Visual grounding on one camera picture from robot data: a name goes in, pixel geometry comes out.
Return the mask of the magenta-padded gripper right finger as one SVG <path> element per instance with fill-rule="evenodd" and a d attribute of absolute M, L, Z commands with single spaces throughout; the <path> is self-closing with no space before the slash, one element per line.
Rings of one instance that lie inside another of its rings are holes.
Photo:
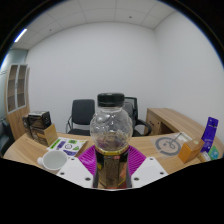
<path fill-rule="evenodd" d="M 140 188 L 157 181 L 168 173 L 155 157 L 146 157 L 133 146 L 128 152 L 128 187 Z"/>

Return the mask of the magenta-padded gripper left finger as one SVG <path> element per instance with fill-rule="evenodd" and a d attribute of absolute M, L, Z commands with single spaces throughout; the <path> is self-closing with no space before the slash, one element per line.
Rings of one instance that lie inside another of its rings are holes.
<path fill-rule="evenodd" d="M 89 147 L 78 157 L 70 158 L 57 175 L 84 188 L 97 187 L 97 161 L 95 146 Z"/>

